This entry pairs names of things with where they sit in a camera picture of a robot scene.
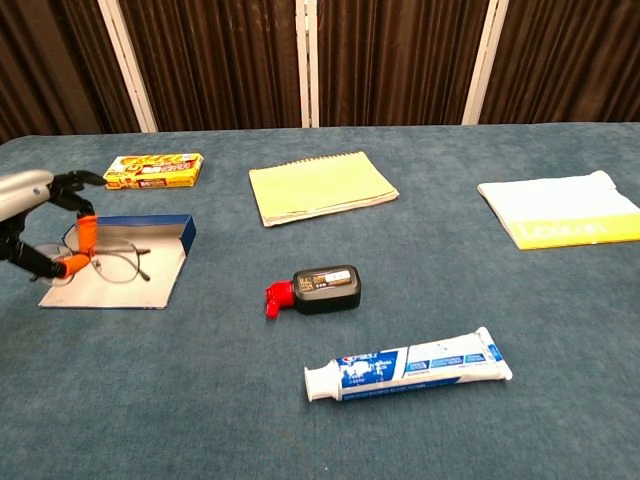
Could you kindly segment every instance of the yellow notepad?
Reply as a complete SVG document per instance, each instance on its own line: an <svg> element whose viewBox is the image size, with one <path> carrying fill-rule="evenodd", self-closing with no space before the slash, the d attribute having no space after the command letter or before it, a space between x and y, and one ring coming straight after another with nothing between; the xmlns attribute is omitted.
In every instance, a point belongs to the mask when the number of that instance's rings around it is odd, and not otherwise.
<svg viewBox="0 0 640 480"><path fill-rule="evenodd" d="M251 169L265 227L388 202L398 191L364 152L306 158Z"/></svg>

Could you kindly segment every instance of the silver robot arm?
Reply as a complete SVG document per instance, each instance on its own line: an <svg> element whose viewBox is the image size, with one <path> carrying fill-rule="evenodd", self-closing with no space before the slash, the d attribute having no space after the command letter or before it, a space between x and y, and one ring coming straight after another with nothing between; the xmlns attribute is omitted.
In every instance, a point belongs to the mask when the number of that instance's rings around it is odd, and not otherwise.
<svg viewBox="0 0 640 480"><path fill-rule="evenodd" d="M53 178L53 173L46 170L28 170L0 177L0 222L48 201Z"/></svg>
<svg viewBox="0 0 640 480"><path fill-rule="evenodd" d="M106 182L87 171L53 175L46 170L28 170L0 177L0 260L8 260L36 277L65 277L68 271L64 263L49 259L19 237L27 215L46 202L75 211L78 218L95 216L91 203L75 193L85 183Z"/></svg>

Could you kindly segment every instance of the yellow snack box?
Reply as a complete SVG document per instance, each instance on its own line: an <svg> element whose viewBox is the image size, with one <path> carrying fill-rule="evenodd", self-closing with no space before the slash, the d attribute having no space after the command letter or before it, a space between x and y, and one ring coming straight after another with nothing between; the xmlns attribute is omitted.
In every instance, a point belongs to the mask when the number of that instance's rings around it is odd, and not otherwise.
<svg viewBox="0 0 640 480"><path fill-rule="evenodd" d="M199 153L121 156L113 161L104 179L108 190L193 187L202 161Z"/></svg>

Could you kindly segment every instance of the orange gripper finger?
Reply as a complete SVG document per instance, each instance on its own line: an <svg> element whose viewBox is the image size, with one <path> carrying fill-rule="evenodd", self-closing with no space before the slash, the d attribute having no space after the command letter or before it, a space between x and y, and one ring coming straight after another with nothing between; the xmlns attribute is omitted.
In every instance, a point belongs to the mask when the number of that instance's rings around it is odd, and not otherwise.
<svg viewBox="0 0 640 480"><path fill-rule="evenodd" d="M93 255L93 249L98 241L98 219L95 215L85 215L76 220L78 234L78 248L81 253Z"/></svg>
<svg viewBox="0 0 640 480"><path fill-rule="evenodd" d="M57 261L63 263L65 267L67 267L64 277L62 277L67 278L89 265L90 260L89 255L85 253L77 253L71 257L59 258Z"/></svg>

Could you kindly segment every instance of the white cap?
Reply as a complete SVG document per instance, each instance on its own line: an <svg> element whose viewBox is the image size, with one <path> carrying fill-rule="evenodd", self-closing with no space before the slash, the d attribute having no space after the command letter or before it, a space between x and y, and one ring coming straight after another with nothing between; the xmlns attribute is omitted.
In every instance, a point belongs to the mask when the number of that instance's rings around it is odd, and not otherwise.
<svg viewBox="0 0 640 480"><path fill-rule="evenodd" d="M315 370L309 370L305 367L304 383L307 385L307 397L310 402L319 398L330 397L338 400L340 395L340 368L335 360Z"/></svg>

